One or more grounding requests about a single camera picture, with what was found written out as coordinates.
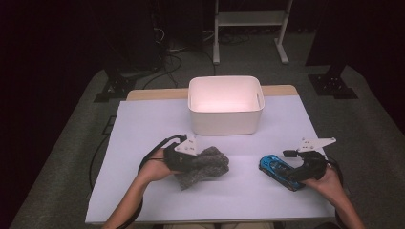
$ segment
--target toy car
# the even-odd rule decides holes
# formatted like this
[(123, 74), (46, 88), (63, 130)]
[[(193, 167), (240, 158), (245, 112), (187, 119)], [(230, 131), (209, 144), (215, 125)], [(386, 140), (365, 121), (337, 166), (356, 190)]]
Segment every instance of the toy car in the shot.
[(294, 168), (275, 155), (264, 156), (260, 159), (259, 169), (283, 184), (290, 191), (295, 192), (305, 187), (305, 184), (289, 180), (285, 176), (287, 171), (293, 170)]

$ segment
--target white storage bin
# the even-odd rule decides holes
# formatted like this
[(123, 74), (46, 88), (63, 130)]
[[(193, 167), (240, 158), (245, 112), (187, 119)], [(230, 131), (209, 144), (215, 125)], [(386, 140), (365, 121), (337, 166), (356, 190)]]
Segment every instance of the white storage bin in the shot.
[(259, 80), (247, 75), (196, 77), (190, 81), (188, 108), (197, 135), (250, 135), (265, 107)]

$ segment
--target white metal frame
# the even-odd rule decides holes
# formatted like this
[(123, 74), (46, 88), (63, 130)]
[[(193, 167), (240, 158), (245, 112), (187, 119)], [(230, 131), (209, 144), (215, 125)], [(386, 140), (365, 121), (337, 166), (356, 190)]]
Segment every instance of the white metal frame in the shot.
[(244, 11), (244, 12), (219, 12), (219, 1), (215, 2), (215, 26), (214, 26), (214, 46), (213, 62), (220, 64), (220, 45), (218, 42), (219, 27), (228, 26), (281, 26), (278, 38), (274, 39), (281, 62), (288, 64), (288, 58), (283, 48), (284, 34), (289, 19), (289, 13), (293, 0), (288, 0), (284, 11)]

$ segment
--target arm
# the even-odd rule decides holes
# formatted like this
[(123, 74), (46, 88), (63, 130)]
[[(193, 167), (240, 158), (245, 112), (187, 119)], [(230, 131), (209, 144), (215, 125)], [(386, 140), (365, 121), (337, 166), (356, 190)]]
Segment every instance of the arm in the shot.
[[(157, 150), (153, 158), (163, 158), (163, 149)], [(107, 219), (103, 228), (117, 228), (131, 217), (138, 209), (143, 193), (150, 182), (163, 179), (172, 172), (166, 164), (158, 160), (148, 160), (134, 178), (121, 202), (114, 210), (113, 214)]]
[(327, 167), (327, 171), (321, 179), (311, 178), (304, 180), (303, 183), (324, 196), (335, 207), (337, 214), (348, 228), (365, 228), (351, 201), (346, 196), (338, 175), (331, 167)]

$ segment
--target gray carpet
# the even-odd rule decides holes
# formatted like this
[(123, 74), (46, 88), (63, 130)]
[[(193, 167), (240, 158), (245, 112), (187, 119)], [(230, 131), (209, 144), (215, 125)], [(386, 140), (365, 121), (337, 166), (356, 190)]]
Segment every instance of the gray carpet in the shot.
[[(404, 135), (373, 96), (366, 80), (350, 67), (343, 71), (342, 77), (358, 99), (337, 100), (316, 94), (308, 74), (324, 73), (327, 68), (305, 67), (314, 34), (286, 35), (288, 65), (279, 60), (272, 40), (274, 36), (252, 35), (241, 45), (221, 46), (217, 75), (247, 74), (256, 76), (262, 85), (295, 86), (318, 136), (337, 139), (325, 151), (340, 162), (346, 187), (352, 192), (350, 198), (367, 228), (405, 228), (405, 212), (401, 210), (405, 206)], [(206, 51), (211, 54), (211, 47), (207, 46)], [(195, 76), (213, 74), (213, 66), (205, 54), (182, 52), (177, 56), (182, 65), (173, 76), (179, 87), (187, 87)], [(173, 59), (167, 69), (176, 66), (177, 60)], [(140, 79), (136, 89), (141, 89), (152, 77)], [(95, 227), (84, 223), (90, 193), (88, 170), (93, 153), (104, 137), (103, 128), (108, 118), (116, 114), (119, 103), (118, 99), (108, 103), (93, 102), (106, 81), (104, 71), (94, 76), (11, 228)], [(163, 76), (147, 88), (172, 87), (173, 82)], [(93, 180), (96, 180), (106, 145), (103, 144), (96, 157)], [(286, 228), (313, 228), (319, 222), (289, 221)]]

